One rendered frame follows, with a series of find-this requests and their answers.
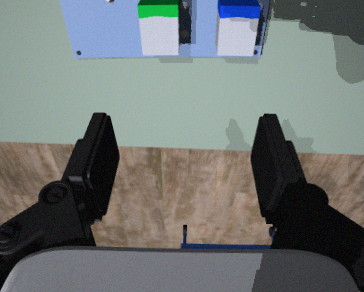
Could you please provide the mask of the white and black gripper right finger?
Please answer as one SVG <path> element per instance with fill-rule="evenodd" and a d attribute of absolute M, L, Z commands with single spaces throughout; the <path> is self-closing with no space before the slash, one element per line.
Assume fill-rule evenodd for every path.
<path fill-rule="evenodd" d="M 259 117 L 250 159 L 261 216 L 277 229 L 270 249 L 328 256 L 341 263 L 364 292 L 364 228 L 328 205 L 321 187 L 307 183 L 277 114 Z"/>

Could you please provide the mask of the grey block with blue end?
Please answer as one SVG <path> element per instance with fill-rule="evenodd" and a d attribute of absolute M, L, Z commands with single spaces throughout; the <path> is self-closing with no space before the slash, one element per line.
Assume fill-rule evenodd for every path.
<path fill-rule="evenodd" d="M 260 10 L 257 0 L 218 0 L 217 56 L 253 56 Z"/>

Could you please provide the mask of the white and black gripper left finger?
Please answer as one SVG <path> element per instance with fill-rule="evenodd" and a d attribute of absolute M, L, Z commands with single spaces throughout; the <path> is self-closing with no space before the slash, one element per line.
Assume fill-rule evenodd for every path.
<path fill-rule="evenodd" d="M 13 267 L 32 253 L 96 246 L 90 226 L 107 213 L 119 159 L 111 117 L 93 113 L 61 181 L 48 183 L 37 203 L 0 225 L 0 290 Z"/>

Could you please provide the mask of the grey block with green end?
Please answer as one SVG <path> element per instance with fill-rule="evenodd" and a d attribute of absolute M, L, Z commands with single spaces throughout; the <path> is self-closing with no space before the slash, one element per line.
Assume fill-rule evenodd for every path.
<path fill-rule="evenodd" d="M 179 0 L 140 0 L 137 8 L 143 55 L 179 55 Z"/>

